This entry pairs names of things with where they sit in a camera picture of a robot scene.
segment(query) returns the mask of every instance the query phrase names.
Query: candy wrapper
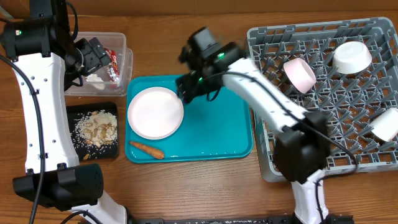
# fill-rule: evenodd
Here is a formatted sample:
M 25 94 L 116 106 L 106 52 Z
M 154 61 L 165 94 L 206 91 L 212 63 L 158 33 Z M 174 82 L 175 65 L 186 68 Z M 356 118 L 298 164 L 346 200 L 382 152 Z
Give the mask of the candy wrapper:
M 119 81 L 119 71 L 118 71 L 118 63 L 116 62 L 116 52 L 114 50 L 109 50 L 107 48 L 104 49 L 112 60 L 112 62 L 109 65 L 105 66 L 106 71 L 108 72 L 111 79 L 114 82 L 117 82 Z

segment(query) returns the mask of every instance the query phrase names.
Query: table surface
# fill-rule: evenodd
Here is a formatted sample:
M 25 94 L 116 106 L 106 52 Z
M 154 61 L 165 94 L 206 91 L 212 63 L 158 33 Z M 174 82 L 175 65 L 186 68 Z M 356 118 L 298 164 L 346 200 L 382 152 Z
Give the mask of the table surface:
M 79 17 L 80 31 L 122 32 L 134 52 L 133 78 L 187 72 L 177 61 L 190 34 L 209 26 L 226 44 L 243 44 L 252 27 L 388 17 L 398 11 L 230 14 L 217 16 Z M 12 70 L 0 63 L 0 223 L 27 223 L 32 202 L 18 197 L 12 178 L 25 175 L 26 136 L 21 94 Z M 114 101 L 124 142 L 126 98 L 67 97 L 67 105 Z M 134 164 L 121 144 L 116 159 L 98 161 L 105 190 L 136 218 L 266 217 L 294 212 L 290 183 L 260 176 L 257 150 L 244 159 Z M 354 215 L 356 223 L 397 223 L 398 172 L 356 174 L 325 182 L 331 213 Z M 68 212 L 39 207 L 36 223 L 60 223 Z M 70 223 L 77 223 L 74 218 Z

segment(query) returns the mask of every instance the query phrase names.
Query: carrot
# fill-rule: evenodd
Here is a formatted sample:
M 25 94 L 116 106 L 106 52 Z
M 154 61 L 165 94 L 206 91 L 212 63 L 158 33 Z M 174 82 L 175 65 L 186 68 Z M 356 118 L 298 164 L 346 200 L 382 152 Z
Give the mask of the carrot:
M 154 147 L 146 146 L 139 142 L 130 141 L 130 145 L 136 147 L 137 149 L 153 156 L 156 159 L 164 159 L 164 152 L 155 149 Z

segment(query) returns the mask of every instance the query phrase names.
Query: teal tray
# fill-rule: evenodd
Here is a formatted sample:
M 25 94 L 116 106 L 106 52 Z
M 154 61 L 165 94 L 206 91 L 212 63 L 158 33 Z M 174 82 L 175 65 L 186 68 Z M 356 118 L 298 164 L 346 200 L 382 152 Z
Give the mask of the teal tray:
M 127 104 L 146 88 L 160 86 L 176 92 L 175 79 L 180 75 L 138 77 L 127 89 Z M 137 141 L 164 151 L 158 160 L 136 149 L 129 141 Z M 221 89 L 217 99 L 206 101 L 206 96 L 195 98 L 184 105 L 184 118 L 173 135 L 160 140 L 138 136 L 130 127 L 126 113 L 127 158 L 135 163 L 203 161 L 232 159 L 247 156 L 253 148 L 249 106 L 232 91 Z

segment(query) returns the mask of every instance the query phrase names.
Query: gray dish rack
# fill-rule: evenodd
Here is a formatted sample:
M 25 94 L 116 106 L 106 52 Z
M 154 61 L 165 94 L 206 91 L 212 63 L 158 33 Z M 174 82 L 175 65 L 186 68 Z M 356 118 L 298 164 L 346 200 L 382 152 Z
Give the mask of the gray dish rack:
M 373 61 L 362 72 L 344 75 L 331 63 L 333 51 L 348 41 L 365 43 Z M 380 17 L 252 28 L 247 33 L 246 52 L 264 76 L 291 100 L 328 116 L 330 137 L 355 154 L 360 172 L 375 172 L 398 170 L 398 138 L 382 142 L 370 133 L 369 126 L 385 110 L 397 107 L 397 43 L 392 22 Z M 311 66 L 317 77 L 315 86 L 306 94 L 287 81 L 283 70 L 284 62 L 298 57 Z M 254 119 L 261 175 L 269 182 L 285 180 L 273 164 L 273 133 L 258 115 Z M 354 168 L 349 156 L 335 147 L 327 160 L 327 175 Z

